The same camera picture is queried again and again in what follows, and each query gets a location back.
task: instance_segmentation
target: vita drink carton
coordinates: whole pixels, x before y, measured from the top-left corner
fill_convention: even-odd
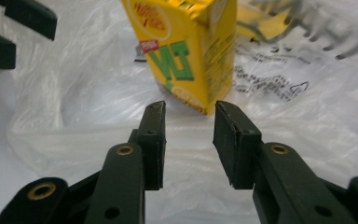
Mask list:
[[[232,86],[236,0],[122,0],[157,83],[203,114]]]

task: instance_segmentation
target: white surface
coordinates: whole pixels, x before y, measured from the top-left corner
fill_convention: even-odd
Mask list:
[[[255,116],[256,125],[265,134],[264,138],[267,141],[281,141],[298,149],[300,155],[305,157],[317,175],[341,186],[346,186],[352,176],[358,175],[358,136],[355,134],[358,132],[356,123],[358,122],[358,78],[351,79],[350,74],[345,73],[345,69],[339,72],[342,72],[342,75],[334,74],[325,83],[312,89],[305,97],[299,97],[296,102],[289,104],[287,111],[281,108],[277,109],[275,114],[263,117],[257,113],[260,108],[263,108],[262,105],[249,104],[245,108]],[[339,75],[345,77],[346,81],[336,85],[332,80]],[[7,150],[7,124],[16,109],[13,81],[9,72],[0,72],[0,212],[21,187],[37,179],[33,171],[20,162],[16,155]],[[340,97],[337,92],[344,88],[357,89],[348,95],[343,95],[347,98],[337,100]],[[313,102],[301,101],[301,99],[309,99],[307,98],[309,96]],[[173,101],[173,98],[168,97],[167,100]],[[322,106],[313,107],[313,103],[322,103]],[[318,111],[324,111],[323,106],[330,107],[328,107],[328,113],[321,115]],[[146,216],[162,219],[163,221],[159,223],[195,223],[194,220],[197,220],[197,223],[257,223],[251,192],[234,191],[228,185],[227,178],[213,150],[211,122],[207,119],[200,119],[195,113],[187,112],[189,110],[186,110],[185,106],[178,105],[176,108],[184,111],[185,122],[193,119],[197,129],[181,130],[175,129],[173,126],[168,129],[170,135],[167,135],[169,144],[165,187],[161,192],[147,193],[147,204],[153,206],[146,207]],[[309,114],[306,116],[308,119],[293,120],[292,117],[299,113]],[[318,125],[317,122],[315,124],[314,121],[319,121],[323,125]],[[194,135],[193,131],[197,131],[199,134]],[[325,143],[315,142],[316,139],[310,137],[314,135],[319,135],[324,139],[327,135],[331,136],[331,139]],[[325,145],[332,150],[331,153],[323,152]],[[94,166],[91,167],[80,166],[79,174],[66,174],[59,170],[55,172],[57,175],[71,176],[72,184],[80,176],[92,174],[93,169],[97,169],[102,164],[103,152],[99,153],[97,157],[100,158],[96,159],[99,162],[95,164],[95,161]],[[216,198],[225,200],[216,204]],[[150,214],[160,214],[160,217],[150,217]]]

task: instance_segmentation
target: red logo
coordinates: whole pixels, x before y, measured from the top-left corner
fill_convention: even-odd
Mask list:
[[[144,54],[146,54],[150,50],[157,50],[159,48],[157,40],[144,40],[139,42],[139,45],[141,46]]]

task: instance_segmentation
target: black clamp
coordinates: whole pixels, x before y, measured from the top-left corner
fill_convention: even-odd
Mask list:
[[[54,40],[57,16],[49,8],[34,0],[0,0],[5,16]],[[0,69],[16,67],[16,45],[0,36]]]
[[[253,189],[262,224],[358,223],[358,177],[343,189],[317,177],[294,149],[266,143],[236,106],[217,102],[213,143],[234,189]]]
[[[358,223],[358,177],[348,189],[317,177],[289,146],[266,143],[236,106],[216,103],[213,143],[234,189],[253,189],[262,224]],[[68,188],[42,178],[21,189],[0,224],[145,223],[145,190],[162,188],[165,103],[149,105],[127,144],[112,147],[100,173]]]
[[[165,145],[165,103],[157,102],[145,109],[128,143],[109,149],[101,172],[70,188],[55,177],[28,184],[0,224],[145,223],[145,190],[162,188]]]

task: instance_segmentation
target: screw hole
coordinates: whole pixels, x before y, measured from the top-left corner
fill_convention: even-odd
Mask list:
[[[116,153],[120,156],[127,156],[133,152],[132,147],[121,147],[116,150]]]
[[[118,217],[120,215],[120,210],[116,207],[108,208],[105,211],[105,217],[107,219],[113,219],[115,217]]]
[[[273,146],[271,147],[272,151],[277,153],[277,154],[281,154],[281,155],[285,155],[289,153],[289,149],[287,149],[286,147],[281,147],[281,146]]]
[[[36,185],[28,192],[28,199],[33,201],[45,199],[54,193],[56,188],[55,184],[50,182]]]
[[[35,192],[34,192],[34,195],[36,196],[41,196],[43,194],[46,194],[48,191],[50,190],[50,187],[48,186],[44,186],[40,189],[37,189]]]
[[[330,211],[330,209],[320,206],[320,205],[316,205],[315,206],[315,211],[324,217],[331,217],[333,215],[333,213]]]

